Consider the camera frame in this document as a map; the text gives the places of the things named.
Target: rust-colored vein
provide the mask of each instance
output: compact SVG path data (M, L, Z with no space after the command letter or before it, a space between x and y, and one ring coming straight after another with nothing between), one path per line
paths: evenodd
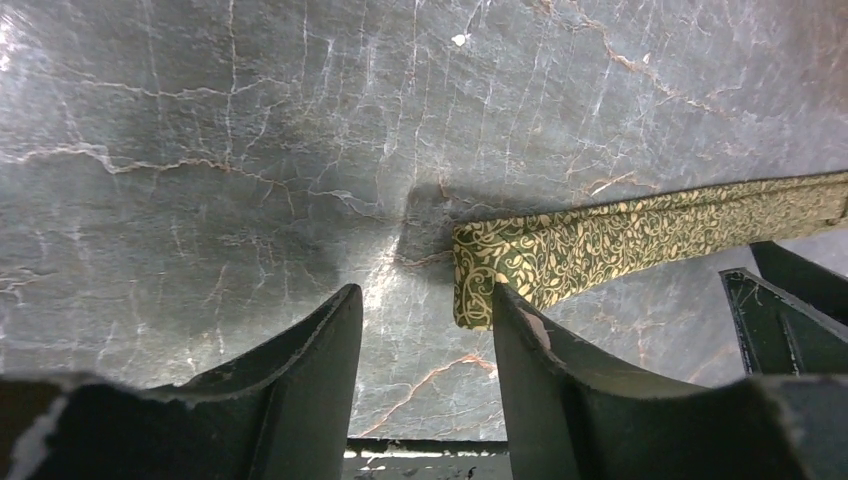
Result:
M489 373L492 373L498 369L497 365L495 365L494 363L483 360L482 358L480 358L479 355L469 353L468 355L458 358L443 367L431 370L427 375L424 376L424 378L420 382L416 383L412 386L412 388L409 389L409 393L406 394L403 400L401 400L395 406L386 411L386 413L383 414L383 416L380 417L380 419L377 420L374 425L367 428L364 432L361 432L356 436L359 438L365 437L377 430L378 428L382 427L389 419L389 417L391 417L392 414L394 414L398 409L409 403L415 396L415 393L418 392L418 390L420 390L424 385L430 382L433 378L437 377L438 375L441 375L442 373L450 370L453 366L458 365L460 363L473 363Z
M575 26L560 21L558 22L560 26L572 32L586 28L600 33L604 43L604 49L606 50L607 55L612 61L618 63L619 65L622 65L624 68L630 70L631 72L639 73L648 77L651 80L651 83L653 83L654 87L662 93L666 94L669 99L678 98L689 106L722 116L724 118L729 117L721 107L716 107L706 102L692 99L688 97L683 91L663 83L657 73L648 66L648 63L646 61L633 61L625 57L624 55L618 53L612 47L609 29L606 27L606 25L589 18L585 10L576 1L568 0L568 3L572 6L572 8L574 8L575 11L577 11L577 13L580 14L581 17L583 17L583 22L581 25ZM551 0L540 0L540 5L534 8L546 15L556 15L556 10Z
M718 351L718 352L716 352L716 354L715 354L715 355L713 355L713 356L712 356L709 360L707 360L706 362L702 363L702 364L701 364L701 366L700 366L700 367L698 367L698 369L697 369L697 370L695 370L695 371L692 373L692 375L689 375L689 378L687 378L687 379L686 379L686 381L687 381L687 382L689 382L689 383L694 383L694 382L695 382L695 379L697 379L699 376L701 376L701 373L702 373L702 372L704 371L704 369L706 369L706 368L707 368L710 364L712 364L713 362L715 362L715 361L716 361L716 360L718 360L719 358L721 358L721 357L723 357L723 356L725 356L725 355L728 355L728 354L730 354L730 353L733 353L733 352L735 352L735 351L736 351L736 344L735 344L735 343L728 343L727 345L725 345L725 346L721 347L721 349L719 349L719 351Z

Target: dark green metal part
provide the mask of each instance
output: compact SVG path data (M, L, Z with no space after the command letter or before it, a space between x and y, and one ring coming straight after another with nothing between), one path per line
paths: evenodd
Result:
M744 269L720 275L748 374L848 373L848 327Z
M289 330L179 387L4 378L8 415L26 411L24 400L58 408L46 453L29 470L20 461L33 453L23 448L27 435L46 432L5 442L19 450L12 468L27 479L338 479L361 332L362 295L348 285Z
M848 325L848 278L774 242L754 243L751 252L764 280Z
M848 472L844 455L828 457L848 448L848 419L832 411L848 411L841 377L751 377L707 390L613 357L505 285L495 287L493 313L515 480Z

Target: gray marble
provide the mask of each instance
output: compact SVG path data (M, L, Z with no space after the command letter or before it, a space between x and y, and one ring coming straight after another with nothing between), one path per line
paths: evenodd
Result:
M356 282L350 434L503 439L453 225L846 168L840 0L4 0L0 369L182 382ZM789 245L848 273L846 238ZM737 266L548 313L718 385Z

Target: green patterned strip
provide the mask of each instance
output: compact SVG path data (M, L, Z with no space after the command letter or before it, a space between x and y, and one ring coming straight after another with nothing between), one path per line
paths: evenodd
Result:
M848 172L840 172L463 225L453 232L455 320L491 328L496 281L547 308L661 263L844 227L846 203Z

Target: marble surface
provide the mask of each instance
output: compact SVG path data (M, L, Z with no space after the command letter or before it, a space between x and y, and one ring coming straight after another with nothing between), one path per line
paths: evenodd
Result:
M0 368L182 382L365 292L352 436L503 439L450 228L848 168L840 0L4 0ZM848 273L848 236L790 242ZM718 385L717 272L549 314Z

